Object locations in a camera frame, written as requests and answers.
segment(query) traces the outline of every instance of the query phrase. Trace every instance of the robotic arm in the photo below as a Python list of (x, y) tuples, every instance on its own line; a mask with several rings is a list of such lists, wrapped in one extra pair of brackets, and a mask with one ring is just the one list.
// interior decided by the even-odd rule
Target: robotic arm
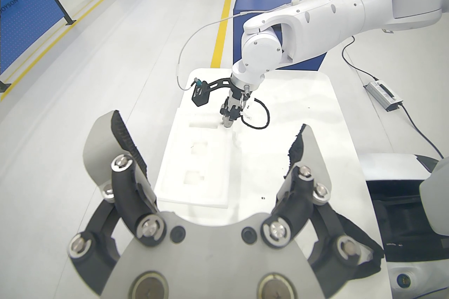
[[(265, 73), (319, 56), (370, 29), (432, 25), (448, 11), (449, 0), (304, 0), (249, 19), (243, 26), (242, 59), (232, 67), (229, 97), (220, 111), (224, 125), (239, 118)], [(279, 24), (282, 45), (272, 28)]]

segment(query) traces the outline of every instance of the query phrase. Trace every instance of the bolt head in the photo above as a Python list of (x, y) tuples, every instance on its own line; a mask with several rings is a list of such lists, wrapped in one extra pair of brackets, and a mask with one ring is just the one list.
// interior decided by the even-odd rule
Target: bolt head
[(318, 196), (321, 196), (322, 198), (324, 198), (327, 195), (326, 187), (324, 187), (321, 184), (316, 185), (315, 192), (317, 193)]
[(349, 256), (354, 256), (357, 252), (356, 245), (354, 244), (353, 241), (350, 241), (350, 240), (343, 243), (341, 248)]
[(154, 236), (159, 229), (159, 224), (157, 222), (146, 221), (142, 225), (142, 233), (145, 237)]
[(123, 155), (120, 159), (117, 159), (115, 161), (115, 165), (118, 166), (119, 168), (125, 167), (126, 164), (128, 164), (128, 158), (125, 155)]
[(70, 249), (72, 249), (72, 251), (74, 251), (75, 253), (80, 253), (84, 250), (85, 247), (86, 241), (82, 237), (78, 237), (74, 242), (72, 242)]
[(287, 232), (285, 231), (285, 227), (281, 225), (279, 222), (273, 222), (270, 225), (270, 235), (273, 238), (279, 240), (280, 238), (285, 237), (286, 233)]
[(304, 177), (310, 177), (311, 176), (310, 168), (305, 165), (301, 166), (300, 174), (301, 174), (301, 176), (304, 176)]

